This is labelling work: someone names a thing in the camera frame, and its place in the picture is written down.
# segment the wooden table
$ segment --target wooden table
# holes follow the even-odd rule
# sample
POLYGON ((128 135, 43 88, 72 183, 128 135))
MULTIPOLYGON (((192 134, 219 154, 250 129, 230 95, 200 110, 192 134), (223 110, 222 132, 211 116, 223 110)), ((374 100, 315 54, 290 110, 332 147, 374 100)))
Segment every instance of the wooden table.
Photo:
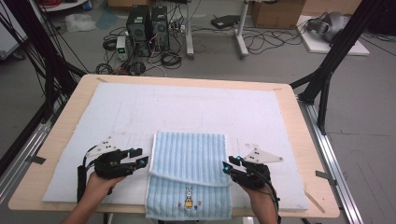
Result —
MULTIPOLYGON (((323 171, 318 153, 305 124, 295 95, 288 84, 256 83, 222 80, 201 80, 166 77, 120 77, 87 75, 79 82, 75 92, 56 121, 37 156, 47 159, 42 165, 32 163, 14 195, 9 208, 15 210, 71 211, 74 203, 44 203, 42 198, 52 179, 61 154, 69 142, 97 85, 101 82, 134 83, 163 86, 188 86, 226 88, 240 90, 273 91, 290 145, 301 175, 309 209, 303 212, 280 212, 283 217, 338 217, 340 212, 328 180, 317 177, 315 171, 323 171)), ((101 204, 98 212, 144 214, 142 205, 101 204)), ((233 216, 253 216, 250 209, 234 208, 233 216)))

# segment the cardboard box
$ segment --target cardboard box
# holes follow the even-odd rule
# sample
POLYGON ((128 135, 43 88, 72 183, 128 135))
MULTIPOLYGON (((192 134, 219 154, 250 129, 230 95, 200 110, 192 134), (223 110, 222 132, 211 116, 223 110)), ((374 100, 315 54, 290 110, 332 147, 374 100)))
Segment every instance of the cardboard box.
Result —
POLYGON ((107 0, 108 6, 117 10, 131 10, 133 5, 152 6, 152 0, 107 0))
POLYGON ((275 4, 255 3, 252 19, 255 27, 293 29, 296 26, 305 0, 282 0, 275 4))
POLYGON ((338 11, 352 15, 360 3, 361 0, 306 0, 302 14, 320 16, 325 11, 338 11))

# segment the human arm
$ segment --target human arm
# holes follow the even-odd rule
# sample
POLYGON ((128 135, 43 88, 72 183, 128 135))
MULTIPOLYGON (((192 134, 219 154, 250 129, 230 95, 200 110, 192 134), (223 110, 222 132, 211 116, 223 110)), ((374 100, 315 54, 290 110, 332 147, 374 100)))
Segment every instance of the human arm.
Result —
POLYGON ((96 172, 91 173, 84 195, 62 223, 87 223, 99 203, 107 196, 108 190, 114 188, 124 178, 103 179, 96 172))
POLYGON ((250 198, 251 210, 260 224, 277 224, 274 201, 267 187, 254 190, 241 186, 250 198))

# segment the towel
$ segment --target towel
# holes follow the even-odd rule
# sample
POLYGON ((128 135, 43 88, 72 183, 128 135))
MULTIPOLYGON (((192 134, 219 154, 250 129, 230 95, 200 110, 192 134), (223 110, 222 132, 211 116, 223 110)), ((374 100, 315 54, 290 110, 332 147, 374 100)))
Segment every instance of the towel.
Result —
POLYGON ((231 218, 230 182, 222 172, 224 134, 156 134, 146 217, 159 220, 231 218))

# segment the gray floor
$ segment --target gray floor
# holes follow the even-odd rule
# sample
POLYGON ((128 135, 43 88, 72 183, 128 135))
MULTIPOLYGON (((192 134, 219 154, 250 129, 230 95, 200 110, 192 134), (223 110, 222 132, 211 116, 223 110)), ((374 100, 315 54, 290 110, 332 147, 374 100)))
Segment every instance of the gray floor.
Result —
MULTIPOLYGON (((63 13, 76 12, 81 11, 76 8, 63 13)), ((102 13, 101 9, 89 12, 95 21, 103 16, 102 13)), ((103 62, 102 38, 124 24, 125 20, 117 20, 107 30, 66 33, 64 38, 86 67, 93 71, 103 62)), ((396 43, 371 41, 396 53, 396 43)), ((182 66, 177 70, 165 70, 167 77, 291 83, 315 71, 325 57, 308 53, 302 44, 270 49, 241 61, 232 35, 195 35, 194 43, 201 52, 190 61, 182 50, 182 66)), ((347 56, 333 76, 326 130, 364 223, 394 223, 396 174, 392 167, 396 160, 393 121, 396 114, 393 98, 396 95, 396 61, 395 56, 384 50, 364 40, 361 43, 371 52, 370 56, 347 56)), ((80 66, 70 50, 64 50, 70 55, 68 61, 80 66)), ((152 69, 145 75, 163 77, 164 73, 152 69)), ((28 60, 0 62, 0 92, 0 156, 3 156, 44 99, 28 60)), ((9 196, 0 205, 1 223, 54 223, 66 216, 66 213, 10 211, 8 200, 9 196)), ((347 223, 343 216, 309 220, 311 223, 347 223)), ((100 222, 99 215, 91 221, 100 222)), ((283 223, 303 222, 284 218, 283 223)))

